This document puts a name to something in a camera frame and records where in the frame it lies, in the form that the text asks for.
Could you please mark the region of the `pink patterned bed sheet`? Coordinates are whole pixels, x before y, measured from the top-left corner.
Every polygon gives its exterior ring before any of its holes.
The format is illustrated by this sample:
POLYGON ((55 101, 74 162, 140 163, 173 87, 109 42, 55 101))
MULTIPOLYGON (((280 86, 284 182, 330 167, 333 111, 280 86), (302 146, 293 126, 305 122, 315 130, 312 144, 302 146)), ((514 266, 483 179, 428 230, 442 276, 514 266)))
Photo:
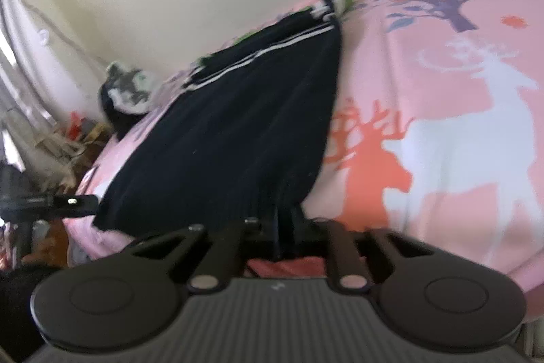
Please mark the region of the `pink patterned bed sheet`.
MULTIPOLYGON (((296 259, 288 247, 298 225, 325 219, 349 231, 395 229, 500 271, 524 292, 542 285, 543 0, 352 0, 340 24, 337 96, 316 181, 298 212, 255 217, 275 235, 280 261, 296 276, 321 272, 314 254, 296 259)), ((122 140, 114 134, 80 194, 101 203, 213 53, 165 81, 122 140)), ((97 229, 96 214, 64 222, 90 259, 137 239, 97 229)))

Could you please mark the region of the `grey white patterned garment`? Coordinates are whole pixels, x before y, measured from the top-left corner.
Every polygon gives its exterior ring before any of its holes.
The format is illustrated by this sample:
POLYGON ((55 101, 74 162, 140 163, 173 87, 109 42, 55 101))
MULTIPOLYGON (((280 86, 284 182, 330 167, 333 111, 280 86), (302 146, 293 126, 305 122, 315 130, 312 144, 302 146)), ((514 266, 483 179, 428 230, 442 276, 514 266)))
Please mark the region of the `grey white patterned garment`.
POLYGON ((122 140, 149 113, 159 86, 158 77, 147 70, 120 62, 107 67, 99 99, 118 140, 122 140))

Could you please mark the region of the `black white-striped garment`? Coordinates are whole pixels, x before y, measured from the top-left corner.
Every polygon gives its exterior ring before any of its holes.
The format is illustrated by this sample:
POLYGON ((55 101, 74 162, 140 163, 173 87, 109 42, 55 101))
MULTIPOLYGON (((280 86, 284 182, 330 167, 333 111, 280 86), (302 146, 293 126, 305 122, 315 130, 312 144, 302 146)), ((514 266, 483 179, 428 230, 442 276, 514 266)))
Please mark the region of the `black white-striped garment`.
POLYGON ((139 238, 291 215, 321 169, 352 0, 319 0, 201 59, 93 223, 139 238))

